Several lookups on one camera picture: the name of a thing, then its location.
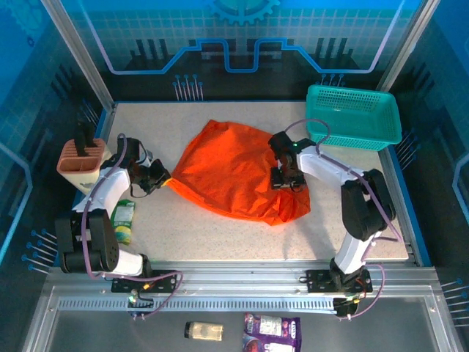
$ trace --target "purple snack bag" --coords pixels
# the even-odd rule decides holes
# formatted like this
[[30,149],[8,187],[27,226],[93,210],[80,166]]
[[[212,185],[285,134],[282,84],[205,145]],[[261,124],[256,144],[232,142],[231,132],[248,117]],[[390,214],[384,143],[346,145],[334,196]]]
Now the purple snack bag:
[[300,352],[300,318],[244,316],[244,352]]

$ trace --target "green snack package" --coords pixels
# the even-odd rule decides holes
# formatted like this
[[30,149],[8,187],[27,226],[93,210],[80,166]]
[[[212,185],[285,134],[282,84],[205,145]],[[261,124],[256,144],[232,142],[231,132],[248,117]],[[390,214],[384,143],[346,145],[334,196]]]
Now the green snack package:
[[130,244],[132,235],[132,218],[135,210],[135,202],[123,199],[117,202],[112,212],[111,223],[116,233],[117,242]]

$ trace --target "orange cloth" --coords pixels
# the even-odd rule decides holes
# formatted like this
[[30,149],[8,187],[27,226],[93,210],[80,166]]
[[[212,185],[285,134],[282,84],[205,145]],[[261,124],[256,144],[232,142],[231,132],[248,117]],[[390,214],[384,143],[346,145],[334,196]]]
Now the orange cloth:
[[270,187],[270,168],[277,165],[268,145],[271,136],[247,125],[210,120],[185,149],[167,185],[224,216],[270,225],[295,220],[310,211],[309,190]]

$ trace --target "white tabletop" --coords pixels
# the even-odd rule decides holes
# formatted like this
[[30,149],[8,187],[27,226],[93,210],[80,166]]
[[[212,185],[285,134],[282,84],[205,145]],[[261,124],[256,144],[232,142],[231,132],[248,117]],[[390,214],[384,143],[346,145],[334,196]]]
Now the white tabletop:
[[[186,145],[209,120],[241,122],[277,133],[305,116],[304,102],[238,103],[120,103],[108,146],[117,151],[121,132],[140,139],[171,172]],[[292,139],[306,137],[302,125],[289,131]],[[324,146],[332,155],[364,170],[381,169],[376,152]],[[313,177],[306,178],[311,212],[271,227],[229,219],[202,209],[169,187],[136,199],[131,249],[151,260],[329,260],[339,250],[345,228],[340,195]],[[127,191],[123,199],[132,199]],[[398,221],[394,226],[400,230]],[[384,235],[392,237],[387,229]],[[402,243],[378,242],[370,258],[407,259]]]

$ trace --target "plastic basket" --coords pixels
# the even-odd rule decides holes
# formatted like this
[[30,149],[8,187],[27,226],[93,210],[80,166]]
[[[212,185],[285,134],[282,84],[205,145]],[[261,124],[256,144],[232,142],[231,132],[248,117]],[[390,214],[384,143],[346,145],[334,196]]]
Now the plastic basket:
[[[330,126],[325,144],[378,151],[402,138],[396,99],[389,93],[310,86],[306,118],[323,120]],[[317,122],[307,122],[306,127],[315,142],[327,134],[326,127]]]

